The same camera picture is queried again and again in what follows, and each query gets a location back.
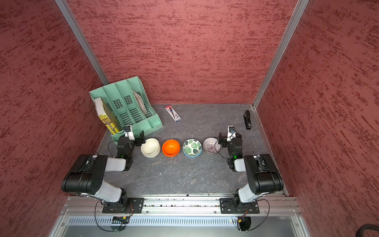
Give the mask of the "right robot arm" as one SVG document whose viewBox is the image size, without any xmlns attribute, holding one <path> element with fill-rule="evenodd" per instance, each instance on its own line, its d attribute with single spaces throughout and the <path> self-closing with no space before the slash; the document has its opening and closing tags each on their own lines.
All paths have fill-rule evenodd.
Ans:
<svg viewBox="0 0 379 237">
<path fill-rule="evenodd" d="M 242 136 L 236 132 L 228 136 L 220 134 L 218 138 L 218 144 L 228 149 L 228 167 L 247 176 L 247 184 L 234 194 L 236 207 L 252 204 L 264 195 L 284 189 L 284 181 L 270 154 L 244 156 L 242 143 Z"/>
</svg>

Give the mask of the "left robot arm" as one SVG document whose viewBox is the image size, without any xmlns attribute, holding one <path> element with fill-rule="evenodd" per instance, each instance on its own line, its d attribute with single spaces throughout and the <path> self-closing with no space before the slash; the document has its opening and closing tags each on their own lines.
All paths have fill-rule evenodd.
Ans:
<svg viewBox="0 0 379 237">
<path fill-rule="evenodd" d="M 137 138 L 128 133 L 117 141 L 117 156 L 80 155 L 65 176 L 61 189 L 65 193 L 90 196 L 117 208 L 129 206 L 126 191 L 104 181 L 106 172 L 130 170 L 136 147 L 146 143 L 145 133 L 141 131 Z"/>
</svg>

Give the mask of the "cream bowl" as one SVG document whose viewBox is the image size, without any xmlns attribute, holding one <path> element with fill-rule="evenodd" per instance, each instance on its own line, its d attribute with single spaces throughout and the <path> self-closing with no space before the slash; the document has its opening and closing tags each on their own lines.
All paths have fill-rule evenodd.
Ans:
<svg viewBox="0 0 379 237">
<path fill-rule="evenodd" d="M 146 158 L 155 158 L 160 153 L 160 143 L 155 138 L 149 138 L 141 146 L 141 152 Z"/>
</svg>

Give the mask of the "striped bowl front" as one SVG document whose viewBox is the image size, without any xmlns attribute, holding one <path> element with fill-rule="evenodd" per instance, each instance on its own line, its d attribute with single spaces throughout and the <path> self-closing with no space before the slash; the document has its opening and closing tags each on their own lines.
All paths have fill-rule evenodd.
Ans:
<svg viewBox="0 0 379 237">
<path fill-rule="evenodd" d="M 219 141 L 216 138 L 210 137 L 205 139 L 203 142 L 203 150 L 210 155 L 217 154 L 220 149 L 221 144 L 219 144 Z"/>
</svg>

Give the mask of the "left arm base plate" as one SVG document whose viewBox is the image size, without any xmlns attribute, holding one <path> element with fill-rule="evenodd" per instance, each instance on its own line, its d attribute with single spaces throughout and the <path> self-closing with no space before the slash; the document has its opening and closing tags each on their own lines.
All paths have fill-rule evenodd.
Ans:
<svg viewBox="0 0 379 237">
<path fill-rule="evenodd" d="M 102 213 L 104 214 L 141 214 L 142 208 L 144 207 L 144 198 L 128 197 L 127 199 L 122 199 L 119 202 L 106 202 Z"/>
</svg>

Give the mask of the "green leaf bowl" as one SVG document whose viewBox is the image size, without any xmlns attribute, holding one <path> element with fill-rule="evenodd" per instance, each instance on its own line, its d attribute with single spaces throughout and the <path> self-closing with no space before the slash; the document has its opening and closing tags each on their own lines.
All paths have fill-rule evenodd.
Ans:
<svg viewBox="0 0 379 237">
<path fill-rule="evenodd" d="M 185 156 L 196 158 L 202 153 L 202 145 L 197 139 L 188 139 L 182 145 L 182 150 Z"/>
</svg>

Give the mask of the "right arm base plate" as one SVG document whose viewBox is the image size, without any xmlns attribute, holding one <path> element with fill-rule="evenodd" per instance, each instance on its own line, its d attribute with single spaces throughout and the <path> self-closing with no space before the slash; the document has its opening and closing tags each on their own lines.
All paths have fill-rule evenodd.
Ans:
<svg viewBox="0 0 379 237">
<path fill-rule="evenodd" d="M 222 214 L 259 214 L 257 202 L 242 203 L 235 198 L 221 198 L 220 210 Z"/>
</svg>

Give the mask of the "orange bowl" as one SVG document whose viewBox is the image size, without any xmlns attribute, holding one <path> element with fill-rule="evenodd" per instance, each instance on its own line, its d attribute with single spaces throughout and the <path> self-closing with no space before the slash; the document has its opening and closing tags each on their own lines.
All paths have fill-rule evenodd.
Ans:
<svg viewBox="0 0 379 237">
<path fill-rule="evenodd" d="M 181 146 L 177 140 L 170 139 L 164 142 L 162 152 L 166 157 L 172 158 L 179 154 Z"/>
</svg>

